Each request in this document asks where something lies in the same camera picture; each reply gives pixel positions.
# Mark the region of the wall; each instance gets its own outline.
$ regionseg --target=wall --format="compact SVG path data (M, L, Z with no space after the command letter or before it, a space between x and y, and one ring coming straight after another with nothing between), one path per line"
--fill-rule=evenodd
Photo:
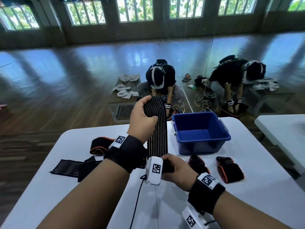
M196 19L170 19L170 0L153 0L154 21L137 23L120 23L116 1L103 0L107 24L93 26L71 26L65 5L58 0L32 1L41 29L0 29L0 49L305 30L305 11L287 12L291 0L257 0L253 14L235 16L218 16L221 0L205 0L203 17Z

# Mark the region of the striped fabric strap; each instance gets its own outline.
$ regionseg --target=striped fabric strap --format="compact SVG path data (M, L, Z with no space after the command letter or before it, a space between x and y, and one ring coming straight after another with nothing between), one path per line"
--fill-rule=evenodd
M161 97L153 96L151 100L144 105L144 113L148 117L158 117L156 128L147 141L148 157L161 157L164 154L167 154L166 111Z

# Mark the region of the black bandage with orange edge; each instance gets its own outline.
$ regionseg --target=black bandage with orange edge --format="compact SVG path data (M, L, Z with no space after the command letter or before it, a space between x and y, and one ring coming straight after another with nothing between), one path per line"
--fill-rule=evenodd
M90 153L101 156L105 155L114 140L104 136L95 138L91 143Z
M232 158L216 157L216 161L218 173L225 183L238 182L245 178L242 170Z
M198 157L196 154L193 154L190 157L188 164L199 175L202 173L211 174L208 167L206 167L206 164L204 163L204 161L200 157Z

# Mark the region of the blue container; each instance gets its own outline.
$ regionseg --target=blue container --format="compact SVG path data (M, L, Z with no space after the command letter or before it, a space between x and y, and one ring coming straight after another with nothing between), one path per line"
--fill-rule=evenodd
M217 153L231 140L214 112L174 114L172 119L181 155Z

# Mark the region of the qr code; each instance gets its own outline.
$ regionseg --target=qr code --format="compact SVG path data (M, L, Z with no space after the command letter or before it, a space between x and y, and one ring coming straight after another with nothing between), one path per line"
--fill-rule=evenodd
M214 180L216 180L216 178L215 178L215 177L213 177L213 176L211 176L210 174L209 174L209 175L207 175L207 177L208 177L208 178L210 178L210 179L212 179L213 181L214 181Z
M153 173L160 173L160 170L161 170L161 165L154 164L154 165L152 166L152 172L153 172Z
M188 224L190 225L190 227L193 227L193 226L196 224L196 222L195 222L195 220L192 218L192 216L189 216L189 217L186 219L186 221L188 222Z
M118 138L115 140L115 142L119 143L119 144L122 144L124 140L125 140L124 136L118 136Z
M212 183L212 180L208 176L205 176L201 181L207 186L209 186Z

